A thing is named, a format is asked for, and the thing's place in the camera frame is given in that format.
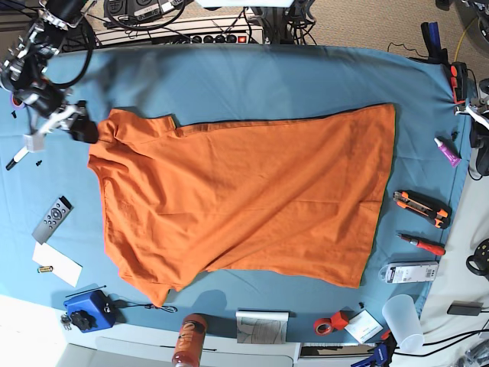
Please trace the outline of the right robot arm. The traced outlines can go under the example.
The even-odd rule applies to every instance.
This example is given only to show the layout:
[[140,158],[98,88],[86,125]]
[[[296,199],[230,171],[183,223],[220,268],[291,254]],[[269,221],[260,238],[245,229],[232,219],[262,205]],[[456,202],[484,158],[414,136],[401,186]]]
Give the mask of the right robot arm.
[[[34,117],[46,120],[38,128],[31,121],[31,132],[41,136],[60,128],[69,132],[75,141],[95,144],[99,133],[88,114],[86,101],[68,103],[70,88],[86,74],[96,45],[96,38],[83,9],[85,1],[41,1],[37,17],[28,31],[20,37],[15,48],[1,63],[1,87],[15,101],[34,110]],[[48,61],[58,55],[69,31],[82,27],[88,39],[86,58],[74,79],[55,83],[45,77]]]

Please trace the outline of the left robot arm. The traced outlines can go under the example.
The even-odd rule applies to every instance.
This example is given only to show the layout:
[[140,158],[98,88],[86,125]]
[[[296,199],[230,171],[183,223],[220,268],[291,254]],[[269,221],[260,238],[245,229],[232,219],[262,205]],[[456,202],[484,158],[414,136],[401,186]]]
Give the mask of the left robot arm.
[[[466,64],[472,77],[475,96],[467,105],[476,114],[473,117],[471,140],[475,147],[488,146],[488,1],[455,1],[463,31],[457,42],[454,61]],[[475,62],[463,61],[460,50],[464,41],[468,41],[477,54],[484,58],[478,75]]]

